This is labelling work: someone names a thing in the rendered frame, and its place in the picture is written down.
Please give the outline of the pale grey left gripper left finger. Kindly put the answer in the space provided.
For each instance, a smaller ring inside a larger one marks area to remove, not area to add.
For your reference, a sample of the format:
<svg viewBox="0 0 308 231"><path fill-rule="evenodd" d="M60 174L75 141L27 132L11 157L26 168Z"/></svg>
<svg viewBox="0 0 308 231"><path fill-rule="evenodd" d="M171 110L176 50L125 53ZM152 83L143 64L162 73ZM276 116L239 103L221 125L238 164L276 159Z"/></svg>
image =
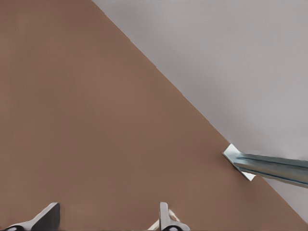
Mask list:
<svg viewBox="0 0 308 231"><path fill-rule="evenodd" d="M2 231L58 231L60 227L60 203L53 202L33 219L13 224Z"/></svg>

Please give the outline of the silver frame post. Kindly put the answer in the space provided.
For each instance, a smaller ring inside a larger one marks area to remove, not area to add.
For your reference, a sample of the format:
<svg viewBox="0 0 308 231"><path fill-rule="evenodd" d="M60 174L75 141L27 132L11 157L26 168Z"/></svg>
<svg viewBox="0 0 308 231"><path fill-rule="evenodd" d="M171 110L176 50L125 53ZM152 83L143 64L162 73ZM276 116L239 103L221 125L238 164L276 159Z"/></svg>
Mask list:
<svg viewBox="0 0 308 231"><path fill-rule="evenodd" d="M308 189L308 161L246 154L233 144L222 154L249 181L262 176Z"/></svg>

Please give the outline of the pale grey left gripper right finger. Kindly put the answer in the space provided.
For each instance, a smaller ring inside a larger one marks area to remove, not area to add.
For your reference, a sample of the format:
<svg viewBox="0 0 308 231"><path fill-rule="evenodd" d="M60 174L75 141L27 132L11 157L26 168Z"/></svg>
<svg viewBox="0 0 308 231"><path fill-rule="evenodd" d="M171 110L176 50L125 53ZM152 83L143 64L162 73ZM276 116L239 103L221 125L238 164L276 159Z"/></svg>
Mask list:
<svg viewBox="0 0 308 231"><path fill-rule="evenodd" d="M148 231L190 231L187 224L182 223L168 208L166 202L159 204L159 219L147 229Z"/></svg>

